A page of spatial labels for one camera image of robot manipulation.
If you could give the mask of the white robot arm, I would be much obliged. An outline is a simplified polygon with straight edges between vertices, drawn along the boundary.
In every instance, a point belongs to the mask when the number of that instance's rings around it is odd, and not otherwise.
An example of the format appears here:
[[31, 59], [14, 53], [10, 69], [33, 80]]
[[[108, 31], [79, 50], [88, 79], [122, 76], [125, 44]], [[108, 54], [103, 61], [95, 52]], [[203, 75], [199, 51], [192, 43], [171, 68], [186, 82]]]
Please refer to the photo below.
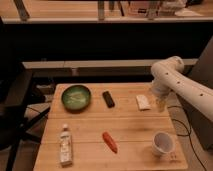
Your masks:
[[151, 74], [154, 77], [151, 90], [158, 98], [168, 95], [172, 89], [187, 102], [193, 105], [210, 120], [213, 120], [213, 90], [197, 83], [182, 72], [184, 62], [178, 56], [173, 56], [158, 62], [151, 67]]

